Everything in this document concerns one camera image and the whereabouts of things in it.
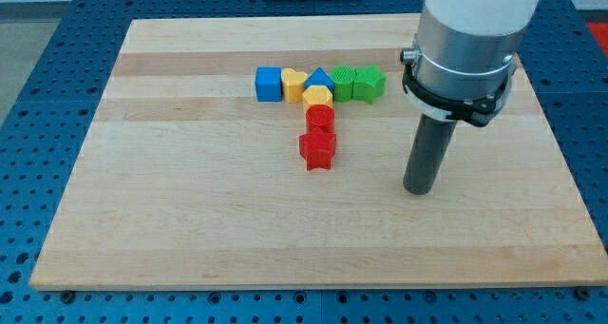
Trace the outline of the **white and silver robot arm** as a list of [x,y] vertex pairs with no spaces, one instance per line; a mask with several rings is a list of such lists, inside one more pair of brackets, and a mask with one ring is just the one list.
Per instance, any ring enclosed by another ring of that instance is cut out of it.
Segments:
[[504,107],[540,0],[424,0],[403,87],[423,115],[483,127]]

